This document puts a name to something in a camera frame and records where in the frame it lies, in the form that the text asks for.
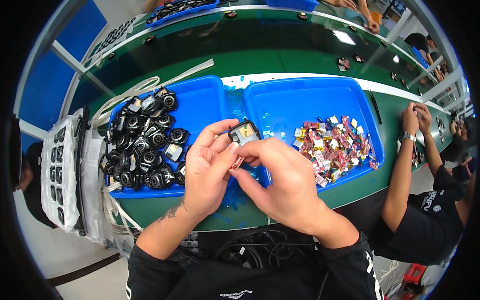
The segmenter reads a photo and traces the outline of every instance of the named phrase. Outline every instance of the black sleeve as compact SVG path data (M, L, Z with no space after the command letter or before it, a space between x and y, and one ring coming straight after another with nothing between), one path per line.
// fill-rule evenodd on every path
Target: black sleeve
M178 263L157 259L135 245L128 259L127 298L165 299L182 276Z
M433 181L433 190L446 190L446 189L458 189L459 193L463 193L462 185L453 178L445 169L444 166L440 166L435 174L435 180Z
M328 293L333 299L384 299L373 270L372 251L363 233L360 233L359 240L350 247L319 247L319 250L326 258L329 271Z
M433 218L408 205L389 246L402 253L429 250L432 257L436 256L444 249L445 233L442 226L435 222Z

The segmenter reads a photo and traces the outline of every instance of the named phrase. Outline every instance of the person's right hand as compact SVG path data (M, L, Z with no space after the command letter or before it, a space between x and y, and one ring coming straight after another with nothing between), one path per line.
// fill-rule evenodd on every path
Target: person's right hand
M415 104L417 118L419 119L419 128L423 135L430 133L430 125L432 124L432 115L428 107L423 103Z
M317 197L312 163L275 137L250 141L239 149L246 162L263 165L273 183L263 188L246 170L230 170L258 208L274 220L297 231L318 235L322 214L328 209Z
M357 6L355 5L355 2L353 2L352 0L333 0L332 5L335 6L335 7L350 8L350 9L358 12Z
M417 112L413 110L415 103L410 102L407 108L402 113L403 131L415 135L419 128L419 119L417 119Z

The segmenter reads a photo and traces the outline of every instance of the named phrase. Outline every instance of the hand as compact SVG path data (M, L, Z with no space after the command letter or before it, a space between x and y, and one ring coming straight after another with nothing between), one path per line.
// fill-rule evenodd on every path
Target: hand
M312 163L275 137L250 141L239 155L251 166L265 166L272 175L273 184L265 189L246 170L230 170L257 207L285 226L319 235L328 208L317 197Z
M465 161L462 163L462 166L468 166L468 163L472 161L472 157L470 156L469 158L465 159Z
M350 8L356 12L358 11L355 2L353 2L352 0L333 0L331 4L335 7L345 7Z
M456 133L456 122L455 121L452 121L452 123L450 123L450 131L452 132L452 134Z
M432 115L428 107L423 103L415 104L417 118L419 119L419 128L423 135L430 133L430 125L432 124Z
M365 29L370 30L370 32L373 34L376 34L376 35L379 34L380 25L377 22L375 22L372 18L367 19L367 22L368 22L368 25L363 24L363 27L365 27Z
M238 157L239 145L221 133L238 123L230 119L208 125L185 158L184 207L200 219L214 213L222 202L230 178L228 169Z
M403 131L415 135L419 128L419 119L417 119L417 112L413 111L415 103L410 102L407 108L402 113Z

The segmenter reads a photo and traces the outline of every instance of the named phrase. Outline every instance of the wristwatch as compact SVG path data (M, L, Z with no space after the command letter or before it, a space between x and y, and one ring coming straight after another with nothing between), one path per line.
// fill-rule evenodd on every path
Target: wristwatch
M403 132L403 136L400 138L400 142L403 142L403 140L405 139L411 139L412 142L415 142L417 138L408 132Z

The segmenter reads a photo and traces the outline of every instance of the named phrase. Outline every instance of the clear plastic bag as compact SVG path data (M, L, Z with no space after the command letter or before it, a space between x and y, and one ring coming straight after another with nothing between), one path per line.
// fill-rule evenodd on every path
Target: clear plastic bag
M66 232L73 230L80 216L75 165L82 115L83 108L55 123L43 141L40 174L42 208L49 220Z

